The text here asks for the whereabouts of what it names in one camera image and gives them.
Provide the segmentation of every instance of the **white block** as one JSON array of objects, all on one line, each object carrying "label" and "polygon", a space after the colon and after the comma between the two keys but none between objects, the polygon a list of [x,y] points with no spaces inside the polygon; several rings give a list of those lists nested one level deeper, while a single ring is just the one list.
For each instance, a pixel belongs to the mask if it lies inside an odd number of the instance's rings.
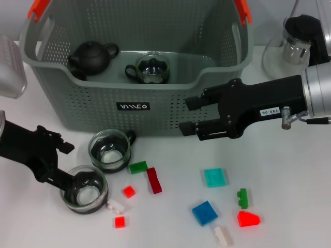
[{"label": "white block", "polygon": [[221,248],[226,248],[230,245],[230,237],[227,234],[227,231],[224,227],[216,227],[215,228],[215,236],[217,243]]},{"label": "white block", "polygon": [[123,205],[119,204],[112,198],[108,200],[107,208],[113,210],[116,214],[122,214],[125,210],[125,207]]}]

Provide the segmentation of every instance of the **gray plastic basket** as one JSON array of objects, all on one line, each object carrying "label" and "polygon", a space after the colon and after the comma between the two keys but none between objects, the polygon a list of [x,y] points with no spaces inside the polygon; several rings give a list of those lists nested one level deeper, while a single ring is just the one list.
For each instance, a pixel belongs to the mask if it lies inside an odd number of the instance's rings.
[{"label": "gray plastic basket", "polygon": [[[184,99],[239,77],[252,59],[251,27],[242,26],[233,0],[51,0],[38,18],[33,13],[25,23],[23,60],[74,130],[180,135],[180,122],[218,117],[216,106],[189,112]],[[114,42],[121,52],[85,82],[71,75],[67,57],[89,40]],[[125,76],[125,66],[145,51],[167,53],[168,84],[136,84]],[[151,109],[119,111],[119,102],[148,102]]]}]

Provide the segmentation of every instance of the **black lid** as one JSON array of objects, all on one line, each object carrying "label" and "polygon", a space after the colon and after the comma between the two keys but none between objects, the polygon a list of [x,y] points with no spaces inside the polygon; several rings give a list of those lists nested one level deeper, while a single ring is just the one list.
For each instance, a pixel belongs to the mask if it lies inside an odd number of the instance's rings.
[{"label": "black lid", "polygon": [[88,41],[81,44],[74,55],[85,58],[92,58],[99,56],[103,51],[103,45],[97,41]]},{"label": "black lid", "polygon": [[288,18],[285,29],[294,38],[313,43],[315,36],[321,31],[321,24],[315,17],[302,14],[299,17]]}]

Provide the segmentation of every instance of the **black teapot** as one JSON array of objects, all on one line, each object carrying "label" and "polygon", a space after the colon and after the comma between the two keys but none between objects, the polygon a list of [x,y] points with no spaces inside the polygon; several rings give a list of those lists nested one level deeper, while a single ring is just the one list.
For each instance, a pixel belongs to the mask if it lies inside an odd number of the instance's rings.
[{"label": "black teapot", "polygon": [[111,59],[115,58],[118,53],[119,47],[115,43],[102,45],[97,41],[88,41],[81,44],[68,57],[68,61],[86,75],[97,75],[108,67]]}]

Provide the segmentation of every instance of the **blue block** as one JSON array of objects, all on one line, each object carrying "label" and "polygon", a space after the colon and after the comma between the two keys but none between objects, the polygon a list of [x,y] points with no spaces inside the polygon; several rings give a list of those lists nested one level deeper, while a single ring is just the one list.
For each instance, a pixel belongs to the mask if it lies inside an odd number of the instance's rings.
[{"label": "blue block", "polygon": [[205,169],[206,183],[209,188],[225,186],[226,181],[222,169]]},{"label": "blue block", "polygon": [[208,201],[205,201],[203,204],[193,208],[192,213],[197,218],[201,226],[207,225],[218,217],[217,213],[213,210]]}]

